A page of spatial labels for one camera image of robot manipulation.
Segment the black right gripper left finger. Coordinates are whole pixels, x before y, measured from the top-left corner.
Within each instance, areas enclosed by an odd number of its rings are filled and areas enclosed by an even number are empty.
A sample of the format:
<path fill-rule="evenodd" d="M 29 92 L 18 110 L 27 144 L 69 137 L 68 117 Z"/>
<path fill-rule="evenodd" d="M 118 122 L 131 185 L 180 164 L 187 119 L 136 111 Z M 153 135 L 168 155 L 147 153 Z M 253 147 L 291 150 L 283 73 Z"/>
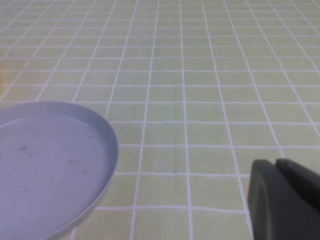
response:
<path fill-rule="evenodd" d="M 276 163 L 253 161 L 247 203 L 255 240 L 320 238 L 320 211 L 297 194 Z"/>

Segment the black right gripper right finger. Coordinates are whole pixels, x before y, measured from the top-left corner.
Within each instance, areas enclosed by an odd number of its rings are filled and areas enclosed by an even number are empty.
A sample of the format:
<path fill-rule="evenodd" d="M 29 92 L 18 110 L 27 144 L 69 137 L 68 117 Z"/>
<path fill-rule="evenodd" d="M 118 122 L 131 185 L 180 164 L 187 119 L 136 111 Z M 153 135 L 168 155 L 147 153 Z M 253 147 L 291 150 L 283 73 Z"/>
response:
<path fill-rule="evenodd" d="M 296 193 L 320 211 L 320 174 L 287 158 L 278 158 L 275 167 Z"/>

